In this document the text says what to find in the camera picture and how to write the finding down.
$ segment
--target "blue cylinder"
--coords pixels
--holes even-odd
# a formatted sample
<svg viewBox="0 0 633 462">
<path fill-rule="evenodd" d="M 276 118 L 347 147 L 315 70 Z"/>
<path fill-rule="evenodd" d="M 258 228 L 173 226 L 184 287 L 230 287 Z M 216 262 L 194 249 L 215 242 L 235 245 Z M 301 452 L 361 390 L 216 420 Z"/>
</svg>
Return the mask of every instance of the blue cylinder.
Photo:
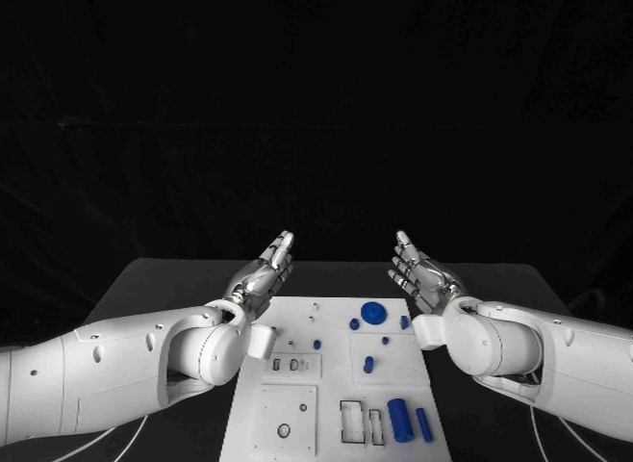
<svg viewBox="0 0 633 462">
<path fill-rule="evenodd" d="M 395 441 L 406 443 L 413 440 L 413 430 L 410 429 L 409 413 L 406 412 L 403 399 L 396 398 L 389 401 L 389 414 Z"/>
<path fill-rule="evenodd" d="M 425 442 L 431 443 L 432 442 L 431 431 L 429 431 L 428 419 L 425 417 L 425 410 L 422 407 L 416 409 L 416 416 L 418 416 L 418 423 L 421 424 L 421 431 L 423 432 Z"/>
<path fill-rule="evenodd" d="M 364 358 L 364 367 L 361 369 L 366 373 L 372 373 L 372 369 L 374 369 L 374 358 L 372 356 Z"/>
<path fill-rule="evenodd" d="M 376 301 L 367 301 L 360 307 L 360 316 L 364 322 L 380 324 L 386 320 L 386 308 Z"/>
</svg>

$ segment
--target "white cable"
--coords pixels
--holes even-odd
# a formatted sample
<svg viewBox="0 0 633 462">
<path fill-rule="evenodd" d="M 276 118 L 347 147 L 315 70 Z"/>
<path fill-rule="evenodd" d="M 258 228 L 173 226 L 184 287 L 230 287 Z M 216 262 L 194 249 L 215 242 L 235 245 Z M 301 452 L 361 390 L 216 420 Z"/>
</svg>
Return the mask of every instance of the white cable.
<svg viewBox="0 0 633 462">
<path fill-rule="evenodd" d="M 142 418 L 142 422 L 140 423 L 138 429 L 131 437 L 131 441 L 127 444 L 127 447 L 124 448 L 122 452 L 118 455 L 118 458 L 114 460 L 114 462 L 118 462 L 121 459 L 122 455 L 125 455 L 127 449 L 131 446 L 132 440 L 135 439 L 135 436 L 138 436 L 140 429 L 142 428 L 142 425 L 145 424 L 147 416 Z M 85 450 L 114 429 L 117 426 L 105 430 L 104 433 L 101 433 L 83 446 L 81 446 L 78 449 L 73 449 L 66 455 L 63 455 L 59 459 L 56 459 L 53 462 L 62 462 L 62 460 L 68 459 L 72 455 L 78 454 L 82 450 Z"/>
<path fill-rule="evenodd" d="M 135 439 L 135 437 L 138 436 L 138 432 L 140 432 L 140 429 L 142 428 L 142 424 L 145 424 L 145 421 L 147 421 L 147 416 L 142 418 L 142 422 L 140 423 L 140 426 L 138 426 L 138 429 L 131 437 L 131 441 L 130 443 L 127 444 L 127 447 L 124 448 L 122 452 L 119 453 L 118 455 L 118 458 L 112 461 L 112 462 L 118 462 L 118 460 L 122 458 L 122 456 L 125 455 L 125 452 L 127 452 L 127 449 L 130 448 L 131 446 L 131 443 L 132 443 L 132 440 Z"/>
<path fill-rule="evenodd" d="M 589 449 L 589 452 L 598 457 L 598 459 L 602 461 L 602 462 L 608 462 L 603 457 L 601 457 L 601 454 L 589 447 L 589 445 L 582 441 L 582 439 L 579 438 L 579 436 L 576 435 L 576 432 L 573 431 L 573 429 L 570 428 L 570 426 L 566 424 L 566 421 L 559 418 L 559 420 L 562 421 L 562 424 L 566 426 L 566 428 L 569 429 L 569 431 L 573 433 L 573 436 L 576 437 L 576 440 L 582 443 L 582 445 Z"/>
<path fill-rule="evenodd" d="M 83 449 L 86 449 L 114 429 L 117 426 L 114 426 L 109 430 L 105 430 L 105 433 L 101 433 L 96 438 L 94 438 L 83 446 L 81 446 L 78 449 L 73 449 L 66 455 L 63 455 L 59 459 L 56 459 L 53 462 L 62 462 L 63 459 L 68 459 L 73 454 L 78 454 Z"/>
<path fill-rule="evenodd" d="M 542 458 L 544 459 L 544 462 L 547 462 L 547 456 L 544 455 L 544 451 L 542 450 L 539 429 L 536 428 L 534 406 L 529 406 L 529 409 L 531 410 L 531 424 L 534 425 L 534 434 L 536 434 L 536 441 L 539 442 L 540 454 L 542 454 Z"/>
</svg>

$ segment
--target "gray tabletop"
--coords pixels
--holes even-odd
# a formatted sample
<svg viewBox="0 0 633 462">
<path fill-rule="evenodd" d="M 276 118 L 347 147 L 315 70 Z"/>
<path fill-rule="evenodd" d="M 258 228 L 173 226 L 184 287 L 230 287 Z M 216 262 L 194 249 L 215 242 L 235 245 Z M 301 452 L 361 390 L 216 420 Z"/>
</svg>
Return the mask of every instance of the gray tabletop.
<svg viewBox="0 0 633 462">
<path fill-rule="evenodd" d="M 203 305 L 222 296 L 229 279 L 246 262 L 220 260 L 132 261 L 98 302 L 85 323 Z M 472 296 L 567 315 L 559 297 L 536 270 L 526 265 L 449 264 Z M 350 296 L 406 298 L 412 317 L 421 314 L 410 299 L 390 282 L 387 263 L 294 262 L 294 272 L 281 287 L 284 296 Z M 540 462 L 529 407 L 487 390 L 459 371 L 445 347 L 423 351 L 431 389 L 448 449 L 455 462 L 521 460 Z M 121 460 L 174 458 L 216 461 L 229 418 L 235 377 L 204 394 L 184 399 L 148 416 Z M 135 434 L 141 420 L 121 425 L 69 461 L 114 461 Z M 536 410 L 536 424 L 550 461 L 595 460 L 559 423 Z M 633 444 L 573 428 L 589 446 L 609 460 L 633 460 Z M 0 448 L 0 461 L 56 460 L 102 432 L 17 442 Z"/>
</svg>

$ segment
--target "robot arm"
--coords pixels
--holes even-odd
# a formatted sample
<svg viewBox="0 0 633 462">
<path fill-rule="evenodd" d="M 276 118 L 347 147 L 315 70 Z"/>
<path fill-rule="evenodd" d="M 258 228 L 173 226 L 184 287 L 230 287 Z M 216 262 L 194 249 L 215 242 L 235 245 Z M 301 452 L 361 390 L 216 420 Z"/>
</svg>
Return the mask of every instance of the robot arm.
<svg viewBox="0 0 633 462">
<path fill-rule="evenodd" d="M 633 331 L 467 296 L 452 272 L 396 237 L 400 274 L 389 276 L 425 312 L 421 349 L 445 345 L 480 385 L 633 442 Z"/>
<path fill-rule="evenodd" d="M 99 321 L 0 352 L 0 446 L 118 426 L 223 385 L 246 354 L 268 360 L 276 333 L 252 322 L 291 273 L 291 245 L 282 232 L 204 306 Z"/>
</svg>

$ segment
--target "black background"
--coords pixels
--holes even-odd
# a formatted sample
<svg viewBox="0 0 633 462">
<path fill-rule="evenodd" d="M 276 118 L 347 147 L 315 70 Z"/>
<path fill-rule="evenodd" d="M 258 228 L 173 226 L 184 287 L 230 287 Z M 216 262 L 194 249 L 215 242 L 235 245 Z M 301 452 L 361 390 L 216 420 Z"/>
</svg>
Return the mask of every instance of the black background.
<svg viewBox="0 0 633 462">
<path fill-rule="evenodd" d="M 633 326 L 633 5 L 0 2 L 0 345 L 282 229 L 527 263 Z"/>
</svg>

